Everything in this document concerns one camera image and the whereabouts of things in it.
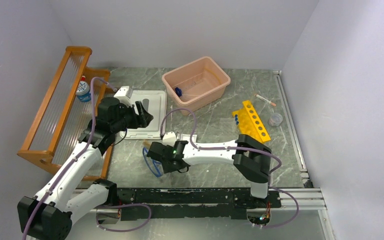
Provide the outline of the blue safety glasses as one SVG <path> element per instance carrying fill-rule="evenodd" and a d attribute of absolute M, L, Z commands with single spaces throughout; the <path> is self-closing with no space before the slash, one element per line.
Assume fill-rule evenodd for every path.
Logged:
<path fill-rule="evenodd" d="M 144 159 L 145 164 L 147 165 L 148 169 L 151 171 L 151 173 L 156 177 L 160 178 L 163 176 L 159 169 L 159 165 L 161 164 L 160 162 L 157 162 L 154 159 L 151 159 L 147 156 L 148 154 L 148 149 L 146 147 L 142 148 L 142 156 Z"/>

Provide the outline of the graduated cylinder blue base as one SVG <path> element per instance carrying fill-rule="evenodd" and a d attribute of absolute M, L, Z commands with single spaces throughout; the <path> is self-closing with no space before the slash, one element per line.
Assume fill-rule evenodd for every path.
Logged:
<path fill-rule="evenodd" d="M 203 90 L 198 82 L 193 81 L 189 84 L 176 86 L 174 92 L 178 97 L 197 97 L 202 94 Z"/>

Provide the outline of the test tube brush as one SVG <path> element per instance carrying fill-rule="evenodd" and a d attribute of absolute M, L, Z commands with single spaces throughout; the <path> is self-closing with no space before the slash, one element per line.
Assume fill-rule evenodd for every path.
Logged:
<path fill-rule="evenodd" d="M 148 140 L 144 140 L 143 141 L 143 146 L 147 149 L 149 149 L 152 145 L 152 142 L 151 141 L 148 141 Z"/>

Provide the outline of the yellow rubber tubing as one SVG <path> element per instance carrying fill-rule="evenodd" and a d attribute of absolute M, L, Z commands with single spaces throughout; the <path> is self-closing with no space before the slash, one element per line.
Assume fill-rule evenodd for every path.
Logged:
<path fill-rule="evenodd" d="M 203 77 L 213 84 L 222 85 L 224 83 L 214 71 L 207 67 L 203 69 Z"/>

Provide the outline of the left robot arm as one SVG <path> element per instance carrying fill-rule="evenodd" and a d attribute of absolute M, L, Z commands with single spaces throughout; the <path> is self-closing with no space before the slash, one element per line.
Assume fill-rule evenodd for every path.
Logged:
<path fill-rule="evenodd" d="M 105 97 L 93 107 L 92 118 L 67 161 L 34 197 L 24 196 L 17 204 L 22 239 L 64 240 L 74 223 L 90 210 L 118 207 L 121 201 L 116 183 L 102 178 L 87 191 L 74 198 L 71 195 L 114 144 L 118 132 L 146 128 L 153 118 L 141 101 L 126 105 L 115 97 Z"/>

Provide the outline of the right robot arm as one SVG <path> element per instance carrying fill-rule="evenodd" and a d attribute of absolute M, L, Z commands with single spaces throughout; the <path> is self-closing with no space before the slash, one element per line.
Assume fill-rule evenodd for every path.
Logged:
<path fill-rule="evenodd" d="M 270 148 L 247 134 L 236 140 L 216 143 L 196 143 L 195 138 L 176 139 L 166 133 L 161 142 L 152 142 L 146 156 L 159 162 L 165 174 L 188 171 L 201 164 L 225 164 L 234 166 L 250 181 L 250 202 L 262 207 L 269 200 L 271 160 Z"/>

